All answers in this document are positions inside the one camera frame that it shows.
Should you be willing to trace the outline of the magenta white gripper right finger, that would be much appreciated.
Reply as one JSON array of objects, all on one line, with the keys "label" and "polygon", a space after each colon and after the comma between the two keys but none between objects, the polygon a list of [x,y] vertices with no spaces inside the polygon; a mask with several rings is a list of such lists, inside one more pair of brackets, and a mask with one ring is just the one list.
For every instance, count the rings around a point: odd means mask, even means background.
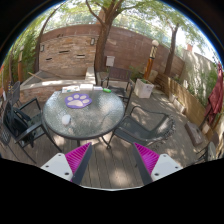
[{"label": "magenta white gripper right finger", "polygon": [[133,144],[133,154],[144,185],[182,169],[168,154],[157,154],[138,143]]}]

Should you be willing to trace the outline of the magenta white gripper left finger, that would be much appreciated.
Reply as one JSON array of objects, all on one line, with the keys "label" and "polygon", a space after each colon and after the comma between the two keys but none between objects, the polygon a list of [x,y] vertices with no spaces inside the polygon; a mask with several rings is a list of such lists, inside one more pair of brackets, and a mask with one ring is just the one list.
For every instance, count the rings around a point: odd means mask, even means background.
[{"label": "magenta white gripper left finger", "polygon": [[41,168],[65,180],[79,185],[92,154],[92,144],[87,143],[67,154],[57,153]]}]

